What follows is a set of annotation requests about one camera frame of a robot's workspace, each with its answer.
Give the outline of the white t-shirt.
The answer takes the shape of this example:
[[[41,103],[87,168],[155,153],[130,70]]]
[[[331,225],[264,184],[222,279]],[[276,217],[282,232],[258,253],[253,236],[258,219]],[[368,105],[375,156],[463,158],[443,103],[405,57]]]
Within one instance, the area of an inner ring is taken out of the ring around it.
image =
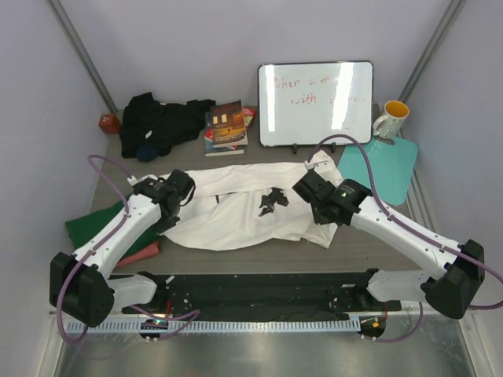
[[[330,246],[335,224],[317,225],[293,186],[304,163],[256,163],[191,170],[196,188],[177,225],[163,235],[183,247],[231,251],[271,239]]]

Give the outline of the brown Edward Tulane book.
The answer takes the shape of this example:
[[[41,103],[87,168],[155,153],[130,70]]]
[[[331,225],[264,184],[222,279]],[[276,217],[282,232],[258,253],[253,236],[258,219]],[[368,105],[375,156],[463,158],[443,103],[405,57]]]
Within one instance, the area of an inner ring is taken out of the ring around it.
[[[211,135],[218,148],[248,144],[247,127],[241,101],[211,107]]]

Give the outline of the red Treehouse book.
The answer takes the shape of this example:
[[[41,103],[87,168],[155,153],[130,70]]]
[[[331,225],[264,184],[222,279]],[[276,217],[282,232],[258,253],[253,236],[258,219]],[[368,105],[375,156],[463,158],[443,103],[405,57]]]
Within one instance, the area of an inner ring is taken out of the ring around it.
[[[255,118],[256,110],[254,108],[245,106],[243,107],[243,113],[244,113],[244,125],[246,127],[246,130],[248,130],[253,119]]]

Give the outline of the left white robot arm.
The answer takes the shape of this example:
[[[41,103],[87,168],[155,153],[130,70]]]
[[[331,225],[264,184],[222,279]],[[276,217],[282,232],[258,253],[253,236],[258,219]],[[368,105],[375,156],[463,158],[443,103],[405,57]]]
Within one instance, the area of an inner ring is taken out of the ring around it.
[[[110,312],[142,305],[150,313],[167,304],[166,284],[150,273],[110,276],[119,260],[146,231],[162,233],[179,220],[180,209],[195,192],[195,181],[180,170],[165,178],[137,181],[125,207],[72,254],[58,253],[50,263],[50,304],[94,328]]]

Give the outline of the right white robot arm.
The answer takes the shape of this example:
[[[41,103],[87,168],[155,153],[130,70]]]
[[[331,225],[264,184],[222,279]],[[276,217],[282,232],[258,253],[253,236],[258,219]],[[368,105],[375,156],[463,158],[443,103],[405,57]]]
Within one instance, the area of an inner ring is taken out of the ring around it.
[[[293,189],[310,204],[316,224],[360,229],[419,266],[417,271],[375,272],[354,292],[359,307],[371,310],[390,300],[416,301],[451,319],[464,316],[485,278],[479,243],[458,243],[388,206],[379,207],[371,190],[351,179],[334,185],[309,170]]]

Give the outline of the dark blue cloth ball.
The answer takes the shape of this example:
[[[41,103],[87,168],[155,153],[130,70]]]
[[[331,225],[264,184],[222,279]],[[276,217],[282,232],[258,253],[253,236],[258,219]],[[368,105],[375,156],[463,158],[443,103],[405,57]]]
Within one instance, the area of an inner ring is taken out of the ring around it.
[[[159,153],[153,144],[141,145],[136,152],[137,160],[142,163],[152,162],[157,159],[158,156]]]

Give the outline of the black t-shirt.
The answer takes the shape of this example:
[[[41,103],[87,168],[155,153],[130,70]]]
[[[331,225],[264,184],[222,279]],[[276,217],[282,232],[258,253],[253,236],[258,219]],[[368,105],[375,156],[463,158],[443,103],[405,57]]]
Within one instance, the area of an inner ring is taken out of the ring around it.
[[[199,137],[205,114],[215,105],[211,99],[161,104],[150,92],[132,97],[119,128],[121,156],[136,159],[138,148],[144,144],[153,144],[158,157],[169,155],[173,147]]]

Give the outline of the folded pink t-shirt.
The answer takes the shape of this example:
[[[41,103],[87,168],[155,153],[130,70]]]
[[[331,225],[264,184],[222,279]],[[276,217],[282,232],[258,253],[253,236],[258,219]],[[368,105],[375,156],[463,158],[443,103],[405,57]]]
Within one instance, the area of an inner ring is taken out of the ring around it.
[[[141,249],[135,254],[122,258],[117,264],[116,267],[123,267],[125,265],[130,265],[132,263],[141,261],[143,259],[151,258],[158,255],[160,252],[160,242],[155,241],[148,245],[147,247]]]

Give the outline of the teal cutting board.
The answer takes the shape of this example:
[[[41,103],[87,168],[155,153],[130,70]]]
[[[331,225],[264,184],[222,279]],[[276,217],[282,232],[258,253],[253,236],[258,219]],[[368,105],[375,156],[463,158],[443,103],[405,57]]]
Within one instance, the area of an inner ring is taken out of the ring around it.
[[[391,143],[373,138],[363,149],[369,158],[380,199],[394,206],[404,204],[418,147],[412,141],[395,137]],[[344,178],[371,188],[365,160],[356,146],[348,145],[344,149],[338,169]]]

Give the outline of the red cube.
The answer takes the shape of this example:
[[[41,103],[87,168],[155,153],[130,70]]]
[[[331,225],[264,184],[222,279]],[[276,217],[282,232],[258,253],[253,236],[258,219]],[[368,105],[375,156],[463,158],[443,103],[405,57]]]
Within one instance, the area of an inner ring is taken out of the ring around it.
[[[120,121],[113,113],[103,114],[100,117],[98,126],[106,134],[117,134],[120,128]]]

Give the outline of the white mug yellow inside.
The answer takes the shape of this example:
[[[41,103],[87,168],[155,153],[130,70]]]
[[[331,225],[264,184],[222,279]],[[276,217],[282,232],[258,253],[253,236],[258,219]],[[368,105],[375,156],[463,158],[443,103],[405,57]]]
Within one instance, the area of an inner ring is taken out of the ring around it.
[[[393,139],[409,116],[409,107],[401,101],[388,101],[382,115],[373,123],[373,136]]]

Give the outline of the white whiteboard with writing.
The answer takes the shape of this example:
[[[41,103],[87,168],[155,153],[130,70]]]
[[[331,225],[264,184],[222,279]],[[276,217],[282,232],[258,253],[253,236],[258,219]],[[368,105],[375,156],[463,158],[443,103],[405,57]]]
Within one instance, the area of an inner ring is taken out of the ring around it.
[[[258,70],[259,137],[264,147],[370,142],[373,64],[367,60],[264,64]]]

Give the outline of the folded green t-shirt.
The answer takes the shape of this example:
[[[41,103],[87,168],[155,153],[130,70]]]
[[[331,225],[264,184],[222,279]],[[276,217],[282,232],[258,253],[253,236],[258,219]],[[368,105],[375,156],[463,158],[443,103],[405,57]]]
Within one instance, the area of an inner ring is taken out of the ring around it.
[[[80,248],[96,236],[121,210],[121,201],[112,206],[98,210],[88,215],[65,222],[68,235],[75,249]],[[160,241],[161,236],[151,230],[145,231],[128,249],[123,257],[137,253],[155,241]]]

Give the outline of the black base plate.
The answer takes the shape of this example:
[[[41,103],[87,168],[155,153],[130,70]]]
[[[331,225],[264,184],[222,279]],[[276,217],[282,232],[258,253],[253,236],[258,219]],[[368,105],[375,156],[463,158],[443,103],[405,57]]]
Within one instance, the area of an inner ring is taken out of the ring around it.
[[[356,312],[398,312],[394,300],[382,303],[367,290],[375,273],[275,273],[159,275],[164,291],[142,308],[175,317],[195,309],[202,321],[295,322],[346,320]]]

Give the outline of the left aluminium frame post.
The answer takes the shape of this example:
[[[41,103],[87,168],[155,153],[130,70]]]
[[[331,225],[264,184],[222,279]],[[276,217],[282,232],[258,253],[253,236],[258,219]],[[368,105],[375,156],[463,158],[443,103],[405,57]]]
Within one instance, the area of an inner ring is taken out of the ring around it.
[[[80,35],[63,4],[59,0],[47,0],[46,3],[52,11],[56,21],[59,23],[62,31],[66,35],[70,45],[75,51],[76,56],[79,58],[83,67],[85,68],[92,83],[100,94],[101,99],[104,101],[107,109],[111,113],[117,114],[118,108],[115,104],[115,101],[112,99],[112,95],[109,93],[104,80],[99,74],[90,54],[87,51],[87,48],[80,38]]]

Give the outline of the aluminium frame post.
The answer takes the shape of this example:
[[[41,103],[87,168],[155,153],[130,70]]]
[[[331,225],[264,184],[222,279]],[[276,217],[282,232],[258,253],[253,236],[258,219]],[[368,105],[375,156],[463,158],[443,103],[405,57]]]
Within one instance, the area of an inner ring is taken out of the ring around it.
[[[448,6],[440,17],[439,22],[436,24],[430,39],[424,47],[420,58],[414,66],[413,71],[398,98],[401,102],[406,103],[411,98],[413,91],[416,89],[418,83],[420,82],[422,75],[426,72],[428,66],[433,61],[435,55],[439,51],[443,41],[445,40],[452,26],[455,24],[466,3],[467,0],[449,1]]]
[[[52,11],[56,21],[59,23],[62,31],[66,35],[70,45],[75,51],[76,56],[79,58],[83,67],[85,68],[92,83],[100,94],[101,99],[104,101],[107,109],[111,113],[117,114],[118,108],[115,104],[115,101],[112,99],[112,95],[109,93],[104,80],[99,74],[90,54],[87,51],[87,48],[80,38],[80,35],[63,4],[59,0],[47,0],[46,3]]]

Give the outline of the right aluminium frame post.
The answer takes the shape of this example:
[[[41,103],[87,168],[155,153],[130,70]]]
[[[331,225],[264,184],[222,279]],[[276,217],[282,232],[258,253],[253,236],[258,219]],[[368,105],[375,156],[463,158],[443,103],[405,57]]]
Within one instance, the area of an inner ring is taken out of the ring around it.
[[[413,91],[416,89],[418,83],[420,82],[422,75],[426,72],[428,66],[433,61],[435,55],[439,51],[443,41],[445,40],[452,26],[455,24],[466,3],[467,0],[449,1],[448,6],[440,17],[439,22],[436,24],[430,39],[424,47],[420,58],[414,66],[413,71],[398,98],[401,102],[406,103],[411,98]]]

